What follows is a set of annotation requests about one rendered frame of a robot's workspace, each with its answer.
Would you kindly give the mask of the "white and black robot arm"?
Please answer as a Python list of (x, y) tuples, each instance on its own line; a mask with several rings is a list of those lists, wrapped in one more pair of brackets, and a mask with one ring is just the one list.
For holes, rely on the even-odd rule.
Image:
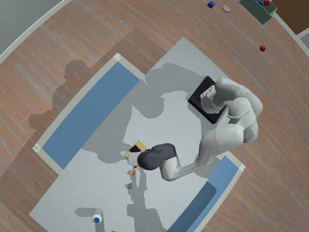
[(200, 95), (202, 109), (207, 114), (218, 114), (221, 108), (232, 102), (228, 108), (229, 123), (202, 136), (196, 162), (182, 167), (175, 146), (165, 143), (152, 147), (150, 151), (141, 151), (134, 145), (128, 153), (128, 165), (150, 171), (159, 167), (162, 178), (170, 182), (210, 165), (216, 156), (242, 143), (254, 141), (258, 136), (256, 119), (261, 115), (263, 105), (250, 90), (242, 88), (246, 87), (221, 77)]

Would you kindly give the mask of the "tan flat mat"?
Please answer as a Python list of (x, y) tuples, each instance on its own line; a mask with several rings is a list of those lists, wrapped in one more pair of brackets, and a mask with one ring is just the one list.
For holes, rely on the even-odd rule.
[[(145, 151), (146, 149), (148, 149), (140, 140), (137, 143), (135, 143), (134, 145), (136, 145), (141, 151)], [(124, 154), (127, 158), (128, 158), (128, 153), (130, 153), (130, 151), (127, 151)]]

